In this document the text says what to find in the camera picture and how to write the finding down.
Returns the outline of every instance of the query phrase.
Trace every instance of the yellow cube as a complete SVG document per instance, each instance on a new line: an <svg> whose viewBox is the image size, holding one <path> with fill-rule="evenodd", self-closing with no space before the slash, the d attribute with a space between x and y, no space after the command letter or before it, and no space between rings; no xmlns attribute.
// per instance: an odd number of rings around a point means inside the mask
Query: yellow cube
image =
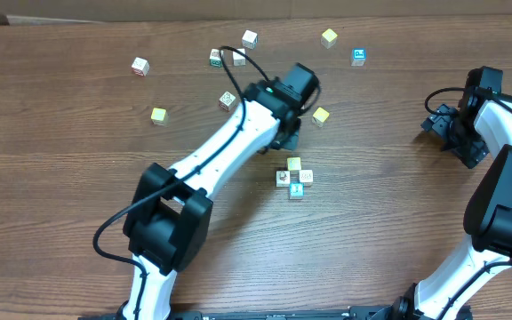
<svg viewBox="0 0 512 320"><path fill-rule="evenodd" d="M151 121L153 121L154 124L167 125L167 120L169 120L169 117L165 109L153 108L153 112L151 112Z"/></svg>
<svg viewBox="0 0 512 320"><path fill-rule="evenodd" d="M327 49L333 47L336 42L337 34L329 28L321 35L321 44Z"/></svg>
<svg viewBox="0 0 512 320"><path fill-rule="evenodd" d="M292 157L288 158L288 171L301 170L301 158Z"/></svg>
<svg viewBox="0 0 512 320"><path fill-rule="evenodd" d="M316 112L313 113L313 117L311 118L311 122L317 124L319 127L323 127L325 121L329 117L329 112L325 111L325 109L319 107Z"/></svg>

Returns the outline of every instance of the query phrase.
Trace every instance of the block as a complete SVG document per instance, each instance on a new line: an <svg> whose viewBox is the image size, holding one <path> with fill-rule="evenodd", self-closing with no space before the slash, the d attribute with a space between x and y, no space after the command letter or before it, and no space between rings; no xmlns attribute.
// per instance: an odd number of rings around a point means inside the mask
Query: block
<svg viewBox="0 0 512 320"><path fill-rule="evenodd" d="M276 187L290 187L290 172L276 172Z"/></svg>
<svg viewBox="0 0 512 320"><path fill-rule="evenodd" d="M151 112L151 121L157 125L167 125L167 121L169 120L169 115L167 115L167 111L161 108L153 108Z"/></svg>
<svg viewBox="0 0 512 320"><path fill-rule="evenodd" d="M322 128L324 126L325 121L329 117L329 112L325 111L325 109L319 107L316 112L313 113L313 117L311 118L311 122L317 124L318 127Z"/></svg>
<svg viewBox="0 0 512 320"><path fill-rule="evenodd" d="M219 99L219 106L227 111L230 111L232 108L234 108L236 103L237 101L235 95L230 92L224 92L222 97Z"/></svg>
<svg viewBox="0 0 512 320"><path fill-rule="evenodd" d="M238 49L238 51L246 54L246 49ZM232 52L232 62L235 66L245 66L246 58L236 52Z"/></svg>
<svg viewBox="0 0 512 320"><path fill-rule="evenodd" d="M303 183L290 183L290 200L303 199Z"/></svg>
<svg viewBox="0 0 512 320"><path fill-rule="evenodd" d="M132 64L133 73L138 76L146 76L149 71L149 63L142 58L136 58Z"/></svg>
<svg viewBox="0 0 512 320"><path fill-rule="evenodd" d="M300 183L303 183L306 187L311 187L313 184L313 171L300 170Z"/></svg>
<svg viewBox="0 0 512 320"><path fill-rule="evenodd" d="M301 170L301 158L291 157L288 158L288 171Z"/></svg>
<svg viewBox="0 0 512 320"><path fill-rule="evenodd" d="M219 49L212 49L211 50L211 56L209 56L209 63L211 64L211 66L213 67L222 67L222 60L220 59L220 53L222 51L219 52Z"/></svg>
<svg viewBox="0 0 512 320"><path fill-rule="evenodd" d="M321 35L321 44L327 49L333 47L336 42L337 34L329 28Z"/></svg>
<svg viewBox="0 0 512 320"><path fill-rule="evenodd" d="M256 44L258 43L258 34L255 32L251 32L250 30L246 30L244 32L244 36L242 36L242 46L248 49L256 48Z"/></svg>
<svg viewBox="0 0 512 320"><path fill-rule="evenodd" d="M366 61L366 50L364 48L353 49L353 55L351 56L351 59L353 60L351 66L363 66L364 62Z"/></svg>

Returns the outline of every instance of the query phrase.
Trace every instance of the small cube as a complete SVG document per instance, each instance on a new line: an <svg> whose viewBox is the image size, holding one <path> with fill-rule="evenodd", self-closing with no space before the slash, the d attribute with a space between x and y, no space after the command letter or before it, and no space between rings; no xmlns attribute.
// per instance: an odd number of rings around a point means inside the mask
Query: small cube
<svg viewBox="0 0 512 320"><path fill-rule="evenodd" d="M333 47L336 42L337 34L329 28L321 35L321 44L327 49Z"/></svg>
<svg viewBox="0 0 512 320"><path fill-rule="evenodd" d="M236 106L236 97L230 92L224 92L222 97L219 99L219 106L227 111L230 111Z"/></svg>
<svg viewBox="0 0 512 320"><path fill-rule="evenodd" d="M300 157L288 158L288 171L297 171L297 170L301 170L301 158Z"/></svg>
<svg viewBox="0 0 512 320"><path fill-rule="evenodd" d="M319 107L316 112L313 113L313 117L311 118L311 122L317 124L318 127L322 128L324 126L325 121L329 117L329 112L325 111L325 109Z"/></svg>
<svg viewBox="0 0 512 320"><path fill-rule="evenodd" d="M212 49L211 50L211 56L209 57L209 63L213 67L222 67L222 60L220 59L220 54L222 52L219 52L219 49Z"/></svg>
<svg viewBox="0 0 512 320"><path fill-rule="evenodd" d="M313 171L300 170L300 183L303 183L306 187L311 187L313 184Z"/></svg>
<svg viewBox="0 0 512 320"><path fill-rule="evenodd" d="M290 187L290 172L276 172L276 187Z"/></svg>
<svg viewBox="0 0 512 320"><path fill-rule="evenodd" d="M256 44L258 43L258 34L255 32L251 32L250 30L246 30L244 32L244 36L242 37L242 46L248 49L256 48Z"/></svg>
<svg viewBox="0 0 512 320"><path fill-rule="evenodd" d="M146 76L149 71L149 63L142 58L136 58L132 64L133 73L138 76Z"/></svg>
<svg viewBox="0 0 512 320"><path fill-rule="evenodd" d="M364 62L366 61L366 50L364 48L353 49L353 56L351 57L351 59L353 59L353 63L351 63L351 66L363 66Z"/></svg>
<svg viewBox="0 0 512 320"><path fill-rule="evenodd" d="M303 199L303 183L290 183L290 200Z"/></svg>
<svg viewBox="0 0 512 320"><path fill-rule="evenodd" d="M246 54L246 49L238 49L238 51ZM236 52L232 52L232 61L237 67L246 65L246 58Z"/></svg>
<svg viewBox="0 0 512 320"><path fill-rule="evenodd" d="M167 125L167 120L169 120L169 117L165 109L153 108L153 112L151 112L151 121L153 121L154 124Z"/></svg>

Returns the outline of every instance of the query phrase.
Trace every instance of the wooden surface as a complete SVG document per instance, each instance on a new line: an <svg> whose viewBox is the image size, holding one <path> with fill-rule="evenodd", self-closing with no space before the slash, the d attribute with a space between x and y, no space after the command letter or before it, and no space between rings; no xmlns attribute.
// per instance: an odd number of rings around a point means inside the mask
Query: wooden surface
<svg viewBox="0 0 512 320"><path fill-rule="evenodd" d="M271 76L301 62L323 86L324 128L305 115L300 147L315 183L302 201L275 187L289 152L252 158L215 201L210 233L172 302L203 311L391 303L461 240L465 206L488 169L468 170L422 134L426 96L483 65L512 94L512 16L136 23L0 28L0 319L115 311L132 269L92 249L96 228L132 199L152 162L169 166L226 120L233 87L211 48L240 45ZM319 37L339 33L326 50ZM353 47L368 61L351 68ZM149 60L145 78L133 59ZM234 68L242 87L258 80ZM445 94L439 102L457 104ZM168 127L152 125L167 108ZM102 245L129 256L122 223ZM512 319L512 270L471 305Z"/></svg>

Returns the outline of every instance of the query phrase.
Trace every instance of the wooden table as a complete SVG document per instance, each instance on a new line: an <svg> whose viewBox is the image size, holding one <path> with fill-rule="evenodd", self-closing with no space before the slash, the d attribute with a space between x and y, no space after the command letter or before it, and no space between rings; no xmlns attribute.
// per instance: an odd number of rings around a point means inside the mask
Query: wooden table
<svg viewBox="0 0 512 320"><path fill-rule="evenodd" d="M339 33L326 50L319 37ZM96 228L132 199L152 162L169 166L228 118L233 87L211 48L249 51L272 76L313 69L331 112L305 115L299 149L252 158L215 201L208 239L172 302L203 311L387 304L429 276L464 234L466 203L491 164L468 170L421 133L423 101L483 65L512 94L512 16L267 20L0 27L0 319L112 312L132 268L92 249ZM362 68L350 67L365 47ZM147 77L133 75L136 57ZM259 80L233 68L240 85ZM457 104L459 95L436 97ZM152 125L168 109L167 127ZM302 201L275 187L301 156L316 182ZM129 256L122 223L101 243ZM470 301L476 319L512 319L512 270Z"/></svg>

